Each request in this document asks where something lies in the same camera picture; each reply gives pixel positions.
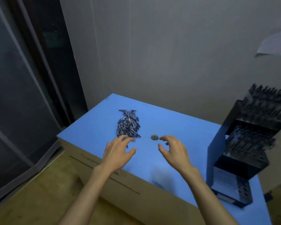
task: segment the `blue table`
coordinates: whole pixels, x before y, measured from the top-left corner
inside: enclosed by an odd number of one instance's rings
[[[58,137],[102,158],[107,142],[116,137],[118,120],[123,117],[119,109],[137,110],[136,115],[141,125],[138,131],[141,138],[131,142],[127,149],[136,147],[137,152],[123,169],[197,206],[188,185],[165,161],[157,144],[161,143],[165,148],[168,146],[163,141],[154,141],[150,137],[176,136],[186,146],[191,163],[206,180],[207,148],[220,125],[111,94]],[[271,224],[258,176],[250,180],[250,186],[254,201],[251,205],[240,209],[221,200],[223,205],[240,224]]]

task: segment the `hand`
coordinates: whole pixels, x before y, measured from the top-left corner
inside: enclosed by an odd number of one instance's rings
[[[126,146],[131,141],[135,141],[135,139],[121,135],[112,142],[107,143],[100,166],[104,167],[104,170],[110,173],[109,175],[125,166],[135,154],[135,147],[125,153]]]
[[[161,152],[165,160],[180,174],[187,173],[190,168],[194,168],[189,161],[187,149],[179,140],[174,136],[162,136],[160,140],[167,141],[166,145],[170,146],[170,150],[158,144],[158,150]]]

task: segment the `pen stand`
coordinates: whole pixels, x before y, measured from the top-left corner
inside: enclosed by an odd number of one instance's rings
[[[253,202],[249,180],[269,165],[266,150],[281,130],[281,90],[254,84],[237,100],[208,147],[206,183],[240,208]]]

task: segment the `left hand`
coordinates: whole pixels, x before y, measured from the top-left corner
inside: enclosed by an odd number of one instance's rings
[[[110,175],[125,166],[135,154],[135,147],[129,152],[125,152],[127,144],[131,141],[135,141],[135,139],[127,135],[121,135],[112,142],[107,143],[100,166],[104,167],[104,170],[110,173]]]

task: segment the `white wall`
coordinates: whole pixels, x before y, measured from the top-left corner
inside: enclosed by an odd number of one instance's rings
[[[113,92],[221,124],[253,83],[281,88],[281,56],[254,58],[281,0],[60,2],[89,109]],[[264,191],[281,147],[269,159]]]

